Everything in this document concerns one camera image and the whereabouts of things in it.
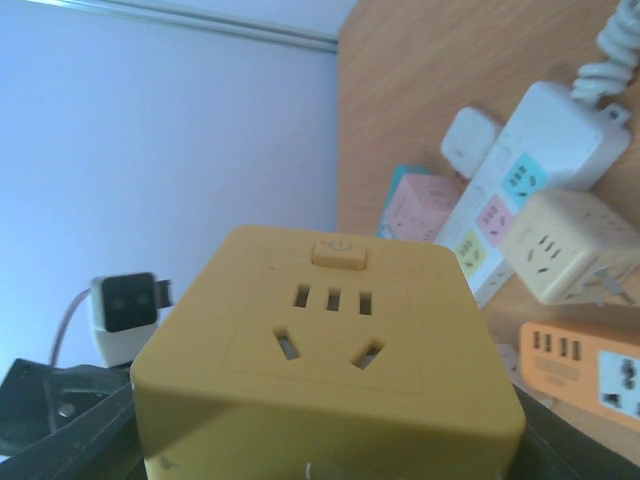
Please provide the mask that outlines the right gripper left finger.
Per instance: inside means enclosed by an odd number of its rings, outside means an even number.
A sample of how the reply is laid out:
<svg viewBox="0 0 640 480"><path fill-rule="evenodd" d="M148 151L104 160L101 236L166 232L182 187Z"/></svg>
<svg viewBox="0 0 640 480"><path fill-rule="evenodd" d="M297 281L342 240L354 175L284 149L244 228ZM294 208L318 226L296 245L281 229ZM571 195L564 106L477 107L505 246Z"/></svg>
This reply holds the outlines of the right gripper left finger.
<svg viewBox="0 0 640 480"><path fill-rule="evenodd" d="M129 367L17 359L1 384L3 479L143 479Z"/></svg>

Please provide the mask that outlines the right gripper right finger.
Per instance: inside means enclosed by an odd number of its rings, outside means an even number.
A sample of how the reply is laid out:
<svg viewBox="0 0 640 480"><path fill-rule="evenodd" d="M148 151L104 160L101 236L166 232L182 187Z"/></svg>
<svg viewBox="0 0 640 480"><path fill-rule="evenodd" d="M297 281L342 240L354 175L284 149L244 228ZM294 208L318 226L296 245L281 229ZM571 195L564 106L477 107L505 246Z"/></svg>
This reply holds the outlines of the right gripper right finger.
<svg viewBox="0 0 640 480"><path fill-rule="evenodd" d="M639 480L639 467L561 419L519 387L526 416L509 469L519 480Z"/></svg>

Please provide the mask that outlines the beige cube socket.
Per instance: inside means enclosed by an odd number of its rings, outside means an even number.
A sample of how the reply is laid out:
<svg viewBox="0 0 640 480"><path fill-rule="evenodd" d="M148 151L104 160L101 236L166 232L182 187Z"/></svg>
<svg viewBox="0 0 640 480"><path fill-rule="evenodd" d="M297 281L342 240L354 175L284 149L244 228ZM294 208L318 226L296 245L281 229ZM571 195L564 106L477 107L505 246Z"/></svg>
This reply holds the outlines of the beige cube socket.
<svg viewBox="0 0 640 480"><path fill-rule="evenodd" d="M589 192L535 192L500 250L542 304L602 305L611 295L639 305L622 287L639 268L639 231Z"/></svg>

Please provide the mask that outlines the yellow cube socket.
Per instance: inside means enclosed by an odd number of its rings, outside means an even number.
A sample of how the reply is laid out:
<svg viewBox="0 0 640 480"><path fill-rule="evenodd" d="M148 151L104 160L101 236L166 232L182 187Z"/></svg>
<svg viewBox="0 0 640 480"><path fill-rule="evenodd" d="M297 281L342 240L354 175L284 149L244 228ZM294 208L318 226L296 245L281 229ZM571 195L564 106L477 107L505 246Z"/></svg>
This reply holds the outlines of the yellow cube socket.
<svg viewBox="0 0 640 480"><path fill-rule="evenodd" d="M237 228L131 377L151 479L501 479L525 427L429 243Z"/></svg>

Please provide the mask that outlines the orange power strip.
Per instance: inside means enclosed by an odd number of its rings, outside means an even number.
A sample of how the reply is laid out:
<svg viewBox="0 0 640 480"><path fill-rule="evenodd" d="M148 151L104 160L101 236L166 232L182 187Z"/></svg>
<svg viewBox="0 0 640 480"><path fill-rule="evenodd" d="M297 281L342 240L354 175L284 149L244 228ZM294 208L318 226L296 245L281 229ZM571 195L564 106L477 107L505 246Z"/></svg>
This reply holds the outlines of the orange power strip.
<svg viewBox="0 0 640 480"><path fill-rule="evenodd" d="M584 321L526 322L519 332L527 386L635 432L639 331Z"/></svg>

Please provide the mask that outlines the white cube socket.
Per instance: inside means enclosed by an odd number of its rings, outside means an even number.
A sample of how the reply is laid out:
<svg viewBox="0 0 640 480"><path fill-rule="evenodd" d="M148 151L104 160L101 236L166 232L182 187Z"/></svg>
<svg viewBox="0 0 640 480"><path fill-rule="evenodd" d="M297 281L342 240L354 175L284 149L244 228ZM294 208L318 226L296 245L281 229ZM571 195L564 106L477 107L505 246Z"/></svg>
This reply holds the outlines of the white cube socket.
<svg viewBox="0 0 640 480"><path fill-rule="evenodd" d="M519 387L523 387L522 377L519 370L519 355L515 348L508 343L498 343L496 348L501 357L503 365L507 370L511 382Z"/></svg>

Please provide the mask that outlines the pink cube socket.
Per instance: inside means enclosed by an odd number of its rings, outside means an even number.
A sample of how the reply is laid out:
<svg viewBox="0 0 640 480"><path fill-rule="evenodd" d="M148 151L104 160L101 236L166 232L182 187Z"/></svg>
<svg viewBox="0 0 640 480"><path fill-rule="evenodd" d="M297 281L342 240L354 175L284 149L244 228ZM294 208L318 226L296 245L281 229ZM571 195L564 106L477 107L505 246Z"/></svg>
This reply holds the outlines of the pink cube socket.
<svg viewBox="0 0 640 480"><path fill-rule="evenodd" d="M459 188L449 178L405 174L382 213L378 236L432 243L460 196Z"/></svg>

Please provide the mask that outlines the long white power strip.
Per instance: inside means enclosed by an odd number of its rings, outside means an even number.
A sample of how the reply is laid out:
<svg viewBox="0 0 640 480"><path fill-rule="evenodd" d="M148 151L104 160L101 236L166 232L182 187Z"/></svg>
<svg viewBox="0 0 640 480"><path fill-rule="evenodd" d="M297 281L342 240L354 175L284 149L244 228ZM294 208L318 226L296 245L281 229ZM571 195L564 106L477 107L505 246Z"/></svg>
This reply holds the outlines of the long white power strip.
<svg viewBox="0 0 640 480"><path fill-rule="evenodd" d="M623 93L639 64L638 2L620 2L596 43L605 60L583 65L572 86L528 88L437 235L479 307L513 274L499 248L529 198L549 187L590 189L631 143L629 111L598 103Z"/></svg>

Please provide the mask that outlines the teal power strip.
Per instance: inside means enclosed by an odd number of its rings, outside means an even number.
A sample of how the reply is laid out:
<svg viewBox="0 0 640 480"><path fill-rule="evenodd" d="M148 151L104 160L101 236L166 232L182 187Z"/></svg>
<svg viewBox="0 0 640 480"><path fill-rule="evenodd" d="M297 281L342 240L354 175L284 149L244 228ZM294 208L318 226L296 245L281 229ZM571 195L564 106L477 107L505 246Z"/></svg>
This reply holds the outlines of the teal power strip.
<svg viewBox="0 0 640 480"><path fill-rule="evenodd" d="M423 165L398 165L392 175L376 236L427 241L434 236L438 181Z"/></svg>

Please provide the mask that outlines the small white square charger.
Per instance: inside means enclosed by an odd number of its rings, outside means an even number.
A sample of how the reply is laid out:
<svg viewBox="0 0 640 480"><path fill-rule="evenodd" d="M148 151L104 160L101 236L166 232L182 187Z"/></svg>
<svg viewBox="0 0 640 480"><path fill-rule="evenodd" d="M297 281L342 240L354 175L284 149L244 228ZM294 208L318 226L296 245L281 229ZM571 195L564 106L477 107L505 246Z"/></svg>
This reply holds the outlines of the small white square charger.
<svg viewBox="0 0 640 480"><path fill-rule="evenodd" d="M440 152L464 179L473 178L501 133L502 125L486 112L462 108L445 133Z"/></svg>

